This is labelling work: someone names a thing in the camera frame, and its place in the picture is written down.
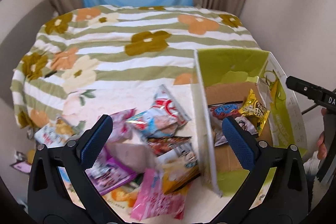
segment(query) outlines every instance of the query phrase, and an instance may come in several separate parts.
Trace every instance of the bed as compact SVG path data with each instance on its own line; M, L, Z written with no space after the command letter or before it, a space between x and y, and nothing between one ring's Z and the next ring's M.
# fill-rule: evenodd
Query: bed
M225 12L112 5L74 10L45 23L14 70L16 121L21 128L41 128L61 115L86 130L102 114L148 109L157 87L165 84L192 119L178 135L194 136L197 150L189 85L194 50L218 47L259 48L239 18ZM128 142L141 141L133 136ZM231 199L219 198L200 183L197 179L190 189L184 223L210 221ZM261 203L268 186L254 205ZM75 193L69 193L80 205ZM174 221L180 223L165 217L144 222Z

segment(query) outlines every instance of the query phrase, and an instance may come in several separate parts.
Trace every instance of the black cable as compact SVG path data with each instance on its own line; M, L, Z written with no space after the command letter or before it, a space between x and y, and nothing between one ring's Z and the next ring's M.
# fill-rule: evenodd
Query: black cable
M301 112L301 115L306 114L307 112L313 110L313 109L314 109L315 107L317 107L317 106L318 106L317 104L312 105L311 107L309 107L309 108L305 109L304 111L302 111L302 112Z

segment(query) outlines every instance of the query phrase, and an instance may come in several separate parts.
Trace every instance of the human hand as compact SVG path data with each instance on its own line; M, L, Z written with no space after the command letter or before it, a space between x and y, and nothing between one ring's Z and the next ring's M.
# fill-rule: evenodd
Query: human hand
M321 109L321 114L324 116L326 114L327 110L325 108ZM318 146L318 153L317 153L317 158L319 160L323 160L327 156L327 148L326 145L324 144L324 131L321 133L318 141L317 141L317 146Z

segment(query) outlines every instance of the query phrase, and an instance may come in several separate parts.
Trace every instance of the floral blanket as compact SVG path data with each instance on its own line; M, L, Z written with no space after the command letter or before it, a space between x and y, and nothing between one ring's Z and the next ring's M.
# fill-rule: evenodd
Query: floral blanket
M67 104L72 113L71 102L84 106L99 90L188 84L193 51L216 47L259 48L239 18L225 12L112 5L74 10L43 25L15 69L16 121L41 128ZM84 127L85 120L77 122Z

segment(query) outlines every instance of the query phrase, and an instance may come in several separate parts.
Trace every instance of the storage box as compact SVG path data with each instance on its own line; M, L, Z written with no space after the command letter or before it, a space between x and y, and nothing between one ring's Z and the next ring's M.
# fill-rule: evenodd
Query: storage box
M258 140L287 148L307 149L305 127L286 75L272 53L241 48L214 48L194 53L192 92L203 184L220 196L232 196L248 175L228 145L214 148L208 105L244 101L252 88L271 111ZM274 170L265 183L269 184Z

